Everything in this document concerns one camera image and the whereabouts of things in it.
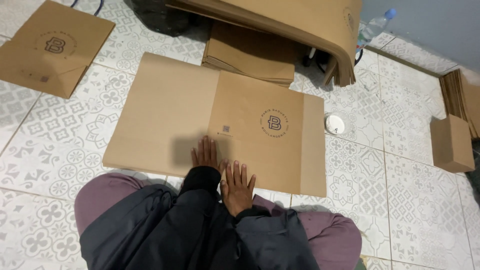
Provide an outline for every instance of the letter b logo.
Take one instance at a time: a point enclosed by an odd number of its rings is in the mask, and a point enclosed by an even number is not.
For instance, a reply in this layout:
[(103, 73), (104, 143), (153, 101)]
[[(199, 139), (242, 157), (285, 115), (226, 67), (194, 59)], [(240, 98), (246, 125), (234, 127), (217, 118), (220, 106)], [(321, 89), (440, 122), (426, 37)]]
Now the letter b logo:
[(282, 125), (280, 125), (280, 118), (270, 115), (270, 119), (268, 119), (268, 128), (280, 130), (282, 128)]
[(63, 46), (65, 46), (65, 41), (62, 39), (52, 37), (51, 40), (47, 41), (47, 46), (45, 47), (46, 51), (53, 52), (53, 53), (62, 53)]

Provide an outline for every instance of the purple pants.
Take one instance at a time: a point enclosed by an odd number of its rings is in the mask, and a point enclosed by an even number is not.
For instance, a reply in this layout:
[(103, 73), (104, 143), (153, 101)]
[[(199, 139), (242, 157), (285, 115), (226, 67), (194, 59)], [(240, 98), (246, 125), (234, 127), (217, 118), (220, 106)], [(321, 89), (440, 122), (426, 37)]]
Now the purple pants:
[[(88, 182), (75, 199), (78, 233), (82, 234), (103, 212), (144, 186), (144, 182), (121, 173), (106, 173)], [(272, 216), (286, 211), (257, 195), (253, 204), (267, 208)], [(351, 219), (328, 212), (299, 213), (299, 219), (320, 269), (354, 269), (360, 256), (361, 235)]]

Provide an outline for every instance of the finger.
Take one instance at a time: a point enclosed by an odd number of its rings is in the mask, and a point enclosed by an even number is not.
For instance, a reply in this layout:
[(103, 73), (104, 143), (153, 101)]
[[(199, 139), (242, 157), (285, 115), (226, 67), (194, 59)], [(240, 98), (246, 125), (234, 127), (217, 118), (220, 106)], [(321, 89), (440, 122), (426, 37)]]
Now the finger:
[(218, 171), (220, 172), (220, 174), (223, 174), (223, 171), (225, 170), (227, 164), (228, 164), (228, 159), (224, 159), (220, 161), (220, 165), (218, 166)]
[(253, 188), (255, 187), (255, 180), (257, 180), (257, 176), (254, 174), (254, 175), (252, 175), (252, 178), (250, 179), (250, 183), (248, 183), (248, 189), (252, 193), (253, 193)]
[(208, 136), (204, 136), (204, 156), (205, 160), (210, 160), (210, 141)]
[(204, 141), (203, 139), (198, 140), (198, 162), (202, 163), (204, 160)]
[(241, 185), (240, 168), (239, 168), (238, 160), (236, 160), (233, 163), (233, 181), (235, 181), (235, 185)]
[(220, 181), (220, 192), (222, 193), (222, 199), (228, 198), (228, 184), (225, 180)]
[(230, 165), (230, 163), (227, 164), (227, 172), (225, 176), (227, 178), (227, 185), (229, 185), (230, 188), (232, 188), (234, 186), (234, 182), (233, 182), (233, 175), (232, 175), (232, 166)]
[(214, 164), (218, 164), (216, 162), (216, 143), (214, 139), (210, 140), (210, 159), (214, 162)]
[(192, 148), (192, 149), (191, 149), (191, 153), (192, 153), (192, 163), (193, 163), (193, 166), (194, 166), (194, 167), (197, 167), (197, 166), (198, 166), (198, 159), (197, 159), (197, 152), (195, 151), (195, 148)]
[(247, 187), (247, 165), (243, 164), (241, 166), (241, 183), (244, 187)]

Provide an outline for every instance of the folded cardboard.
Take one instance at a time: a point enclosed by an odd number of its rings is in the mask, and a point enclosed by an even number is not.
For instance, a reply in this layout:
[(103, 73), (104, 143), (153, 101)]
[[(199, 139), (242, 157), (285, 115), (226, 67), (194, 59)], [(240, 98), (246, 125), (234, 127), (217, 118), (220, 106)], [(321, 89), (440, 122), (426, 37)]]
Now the folded cardboard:
[(0, 47), (0, 80), (70, 98), (113, 27), (46, 0)]
[(298, 56), (289, 39), (216, 21), (202, 66), (289, 87)]
[(207, 134), (222, 158), (248, 165), (256, 187), (325, 197), (323, 102), (145, 53), (103, 165), (183, 177), (192, 166), (190, 149)]
[(166, 0), (166, 4), (326, 51), (335, 61), (329, 62), (324, 83), (332, 78), (339, 86), (355, 83), (361, 0)]
[(472, 139), (480, 132), (480, 86), (472, 85), (460, 69), (440, 78), (445, 111), (468, 123)]
[(468, 123), (449, 114), (430, 123), (433, 164), (448, 172), (475, 170)]

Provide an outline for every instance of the person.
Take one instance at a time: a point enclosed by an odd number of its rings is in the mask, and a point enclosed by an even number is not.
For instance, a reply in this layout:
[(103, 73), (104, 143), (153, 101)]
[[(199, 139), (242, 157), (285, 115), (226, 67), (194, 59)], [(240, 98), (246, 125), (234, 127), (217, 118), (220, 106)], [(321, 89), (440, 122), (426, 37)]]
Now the person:
[(192, 164), (178, 195), (121, 173), (98, 176), (79, 191), (75, 218), (89, 270), (355, 267), (361, 235), (351, 219), (252, 199), (256, 176), (248, 181), (238, 161), (218, 163), (207, 136), (192, 149)]

